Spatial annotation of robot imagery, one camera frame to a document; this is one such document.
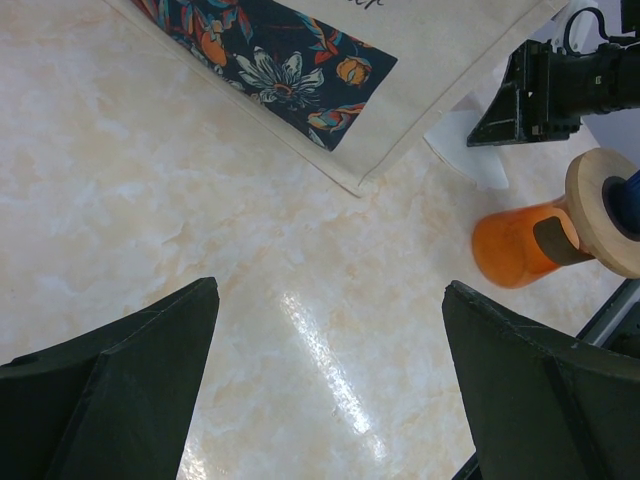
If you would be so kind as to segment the orange glass dripper cone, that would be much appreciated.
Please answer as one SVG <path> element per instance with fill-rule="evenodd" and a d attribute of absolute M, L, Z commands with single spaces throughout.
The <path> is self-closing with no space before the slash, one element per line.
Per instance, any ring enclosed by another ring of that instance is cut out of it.
<path fill-rule="evenodd" d="M 582 245 L 563 196 L 482 218 L 474 227 L 471 248 L 485 278 L 508 289 L 594 258 Z"/>

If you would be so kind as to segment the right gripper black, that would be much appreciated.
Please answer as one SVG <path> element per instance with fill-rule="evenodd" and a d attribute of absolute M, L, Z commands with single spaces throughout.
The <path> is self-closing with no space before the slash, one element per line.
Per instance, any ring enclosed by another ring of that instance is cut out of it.
<path fill-rule="evenodd" d="M 466 145 L 566 140 L 585 116 L 638 107 L 638 44 L 603 43 L 593 53 L 570 55 L 526 40 L 510 55 L 497 93 Z"/>

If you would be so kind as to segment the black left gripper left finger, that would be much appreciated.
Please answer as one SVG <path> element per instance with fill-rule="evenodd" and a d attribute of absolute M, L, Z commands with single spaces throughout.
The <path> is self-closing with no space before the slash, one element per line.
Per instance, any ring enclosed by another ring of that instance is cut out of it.
<path fill-rule="evenodd" d="M 177 476 L 219 311 L 214 278 L 1 368 L 5 479 Z"/>

